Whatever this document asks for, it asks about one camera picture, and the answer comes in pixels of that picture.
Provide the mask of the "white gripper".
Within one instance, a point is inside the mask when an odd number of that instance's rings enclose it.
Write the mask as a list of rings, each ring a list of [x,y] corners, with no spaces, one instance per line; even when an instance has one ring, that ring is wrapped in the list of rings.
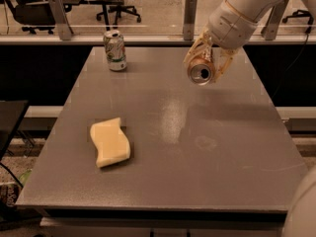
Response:
[[[220,47],[212,50],[212,61],[215,66],[213,83],[225,73],[231,65],[237,48],[245,45],[257,23],[236,10],[224,0],[208,17],[208,28],[203,28],[194,44],[189,49],[184,64],[189,65],[195,58],[211,60],[211,47],[215,43]]]

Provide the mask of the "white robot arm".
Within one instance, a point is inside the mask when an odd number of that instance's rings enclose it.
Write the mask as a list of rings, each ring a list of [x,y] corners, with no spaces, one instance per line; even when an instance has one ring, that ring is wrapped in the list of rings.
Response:
[[[198,85],[214,83],[230,66],[260,20],[284,0],[223,0],[209,15],[197,40],[189,49],[184,65],[190,80]],[[313,18],[316,0],[301,0]]]

